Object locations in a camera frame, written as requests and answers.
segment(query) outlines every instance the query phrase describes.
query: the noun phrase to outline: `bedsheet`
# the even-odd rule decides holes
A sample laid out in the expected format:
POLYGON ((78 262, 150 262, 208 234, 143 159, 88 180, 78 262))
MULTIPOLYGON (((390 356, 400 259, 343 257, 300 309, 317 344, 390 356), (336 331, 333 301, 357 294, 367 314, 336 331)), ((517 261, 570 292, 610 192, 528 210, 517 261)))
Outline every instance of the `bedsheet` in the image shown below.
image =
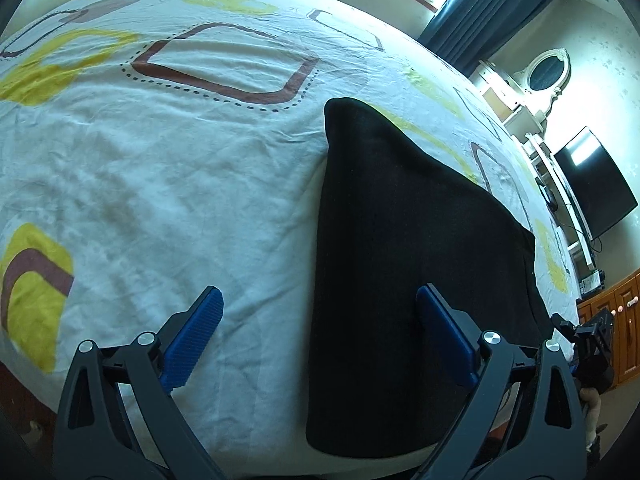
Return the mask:
POLYGON ((229 476, 418 465, 429 449, 350 460, 305 440, 322 109, 340 96, 498 198, 536 235, 549 313, 577 322, 522 156, 414 40, 334 0, 72 0, 0 44, 0 360, 55 410, 80 341, 126 344, 215 285, 225 315, 174 399, 229 476))

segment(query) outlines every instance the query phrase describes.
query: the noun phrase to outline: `white bedsheet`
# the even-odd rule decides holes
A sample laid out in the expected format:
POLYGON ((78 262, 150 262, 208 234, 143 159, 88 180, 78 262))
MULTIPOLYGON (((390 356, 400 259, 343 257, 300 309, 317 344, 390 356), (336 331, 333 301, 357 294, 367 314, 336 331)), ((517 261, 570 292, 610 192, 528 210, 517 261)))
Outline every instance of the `white bedsheet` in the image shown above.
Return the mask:
POLYGON ((398 30, 334 0, 73 0, 34 23, 0 44, 0 360, 52 409, 80 341, 127 344, 211 284, 225 314, 174 398, 229 476, 373 478, 426 457, 306 443, 333 97, 489 189, 536 235, 548 311, 577 322, 520 153, 470 82, 398 30))

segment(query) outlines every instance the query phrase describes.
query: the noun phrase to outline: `electronic device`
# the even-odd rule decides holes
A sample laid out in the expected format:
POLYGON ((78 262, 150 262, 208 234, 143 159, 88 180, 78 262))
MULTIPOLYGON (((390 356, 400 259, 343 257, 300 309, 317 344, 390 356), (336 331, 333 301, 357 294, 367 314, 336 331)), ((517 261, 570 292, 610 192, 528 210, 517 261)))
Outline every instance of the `electronic device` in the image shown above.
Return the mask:
POLYGON ((584 128, 554 155, 595 240, 638 205, 613 159, 584 128))
POLYGON ((538 184, 538 189, 540 190, 540 193, 542 193, 542 197, 545 199, 546 206, 549 208, 549 211, 552 213, 558 211, 558 200, 556 200, 556 196, 553 191, 549 189, 549 186, 542 182, 542 179, 538 176, 536 177, 536 184, 538 184))
POLYGON ((580 296, 584 300, 604 289, 604 272, 596 269, 589 276, 580 280, 580 296))

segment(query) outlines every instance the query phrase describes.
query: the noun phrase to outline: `screw head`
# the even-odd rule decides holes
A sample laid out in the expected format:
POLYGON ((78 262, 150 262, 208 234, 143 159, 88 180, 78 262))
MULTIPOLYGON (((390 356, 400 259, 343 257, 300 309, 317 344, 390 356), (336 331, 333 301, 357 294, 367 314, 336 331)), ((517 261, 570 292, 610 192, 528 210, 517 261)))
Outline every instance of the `screw head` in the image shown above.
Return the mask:
POLYGON ((502 340, 502 338, 497 332, 485 332, 484 340, 487 341, 490 345, 497 345, 502 340))
POLYGON ((156 339, 156 334, 153 332, 143 332, 138 336, 138 344, 142 346, 150 345, 156 339))
POLYGON ((81 351, 83 354, 90 352, 93 348, 94 348, 94 342, 90 341, 89 339, 82 341, 78 345, 78 350, 81 351))
POLYGON ((552 352, 560 351, 560 345, 558 343, 554 343, 553 341, 551 341, 551 339, 547 339, 545 341, 545 346, 552 352))

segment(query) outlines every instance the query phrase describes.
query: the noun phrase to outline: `curtain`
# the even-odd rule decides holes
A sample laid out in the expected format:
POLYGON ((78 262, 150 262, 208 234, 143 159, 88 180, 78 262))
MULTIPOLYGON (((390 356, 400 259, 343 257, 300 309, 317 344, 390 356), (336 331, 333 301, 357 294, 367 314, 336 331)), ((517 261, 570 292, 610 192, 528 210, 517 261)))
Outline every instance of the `curtain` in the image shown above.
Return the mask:
POLYGON ((447 0, 418 41, 469 77, 552 0, 447 0))

